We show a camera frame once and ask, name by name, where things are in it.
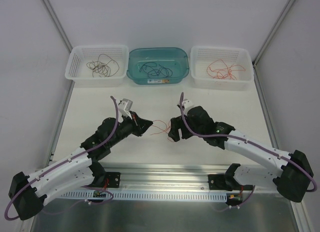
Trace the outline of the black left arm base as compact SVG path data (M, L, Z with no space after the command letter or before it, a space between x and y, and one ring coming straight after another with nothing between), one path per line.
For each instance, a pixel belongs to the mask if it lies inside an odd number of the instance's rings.
M121 181L120 172L104 172L93 180L91 186L94 188L119 188Z

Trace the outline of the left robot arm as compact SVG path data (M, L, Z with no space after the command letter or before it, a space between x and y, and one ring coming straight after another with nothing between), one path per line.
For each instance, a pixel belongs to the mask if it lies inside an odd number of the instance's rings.
M114 117L104 119L95 133L69 156L28 175L22 171L14 175L8 206L13 206L17 218L24 221L68 191L101 186L106 172L99 161L116 144L130 135L141 137L152 125L151 120L140 118L134 111L129 117L123 116L121 122Z

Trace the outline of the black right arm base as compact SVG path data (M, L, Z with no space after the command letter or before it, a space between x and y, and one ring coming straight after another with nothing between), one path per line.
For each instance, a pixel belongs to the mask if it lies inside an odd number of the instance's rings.
M225 176L223 174L208 174L208 187L209 190L222 190L222 191L234 191L243 189L243 186L235 182L226 182Z

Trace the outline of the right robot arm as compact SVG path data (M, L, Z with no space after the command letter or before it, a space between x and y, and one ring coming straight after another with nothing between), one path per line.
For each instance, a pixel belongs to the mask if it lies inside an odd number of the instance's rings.
M224 174L209 176L209 187L213 190L251 190L258 187L277 191L284 198L299 203L306 193L318 189L303 152L295 150L291 153L254 141L233 126L214 121L201 106L171 118L170 124L168 136L174 142L197 136L210 146L256 162L256 165L232 163Z

